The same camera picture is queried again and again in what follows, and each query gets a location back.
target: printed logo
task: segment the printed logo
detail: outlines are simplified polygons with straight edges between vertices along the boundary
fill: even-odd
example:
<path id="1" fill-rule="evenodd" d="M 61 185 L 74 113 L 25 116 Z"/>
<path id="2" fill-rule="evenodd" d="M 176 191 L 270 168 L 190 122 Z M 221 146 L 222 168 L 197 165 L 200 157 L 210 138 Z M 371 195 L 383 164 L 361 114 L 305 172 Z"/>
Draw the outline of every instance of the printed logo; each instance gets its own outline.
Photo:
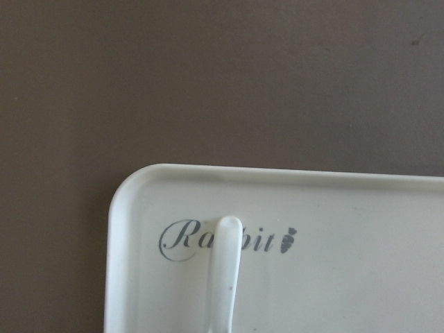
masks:
<path id="1" fill-rule="evenodd" d="M 194 219 L 185 219 L 168 225 L 159 238 L 160 253 L 172 262 L 184 262 L 191 259 L 198 249 L 211 248 L 214 233 L 208 224 Z M 274 243 L 280 241 L 280 252 L 283 254 L 292 247 L 296 233 L 296 229 L 288 228 L 288 233 L 277 237 L 276 233 L 266 232 L 263 228 L 250 231 L 245 227 L 242 250 L 270 252 Z"/>

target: tray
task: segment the tray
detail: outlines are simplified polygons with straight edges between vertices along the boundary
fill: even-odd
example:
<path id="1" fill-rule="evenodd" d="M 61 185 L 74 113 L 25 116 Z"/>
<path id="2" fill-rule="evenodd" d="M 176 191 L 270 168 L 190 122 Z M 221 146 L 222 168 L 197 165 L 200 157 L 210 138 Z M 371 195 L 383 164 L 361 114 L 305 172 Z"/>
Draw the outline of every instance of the tray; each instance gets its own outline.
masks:
<path id="1" fill-rule="evenodd" d="M 206 333 L 227 215 L 244 228 L 234 333 L 442 332 L 443 178 L 156 164 L 112 200 L 105 333 Z"/>

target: brown surface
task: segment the brown surface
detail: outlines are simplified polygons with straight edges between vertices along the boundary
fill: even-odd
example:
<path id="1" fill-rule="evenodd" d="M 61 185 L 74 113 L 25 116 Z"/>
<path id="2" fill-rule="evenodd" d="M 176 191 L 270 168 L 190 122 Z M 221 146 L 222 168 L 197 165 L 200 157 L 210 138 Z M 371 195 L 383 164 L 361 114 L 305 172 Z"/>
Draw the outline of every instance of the brown surface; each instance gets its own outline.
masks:
<path id="1" fill-rule="evenodd" d="M 148 164 L 444 176 L 442 1 L 70 2 L 0 8 L 0 332 L 102 330 Z"/>

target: dark spot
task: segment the dark spot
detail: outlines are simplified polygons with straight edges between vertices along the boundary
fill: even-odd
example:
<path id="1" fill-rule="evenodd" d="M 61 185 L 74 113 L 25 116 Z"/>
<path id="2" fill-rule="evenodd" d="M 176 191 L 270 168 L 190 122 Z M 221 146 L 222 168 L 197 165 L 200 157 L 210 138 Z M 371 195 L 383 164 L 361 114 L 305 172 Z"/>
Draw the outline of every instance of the dark spot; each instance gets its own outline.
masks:
<path id="1" fill-rule="evenodd" d="M 411 46 L 418 46 L 419 43 L 421 43 L 422 39 L 424 38 L 424 34 L 422 34 L 421 36 L 419 36 L 418 38 L 416 38 L 415 40 L 412 40 L 410 42 Z"/>

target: handle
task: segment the handle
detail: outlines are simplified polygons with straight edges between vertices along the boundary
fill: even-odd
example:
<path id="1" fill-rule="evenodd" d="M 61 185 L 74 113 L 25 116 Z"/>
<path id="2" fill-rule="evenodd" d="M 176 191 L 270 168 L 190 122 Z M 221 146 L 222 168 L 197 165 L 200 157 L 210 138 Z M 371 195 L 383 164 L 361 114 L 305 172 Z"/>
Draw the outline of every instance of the handle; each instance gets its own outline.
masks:
<path id="1" fill-rule="evenodd" d="M 207 333 L 231 333 L 241 247 L 241 221 L 234 216 L 219 220 L 210 261 Z"/>

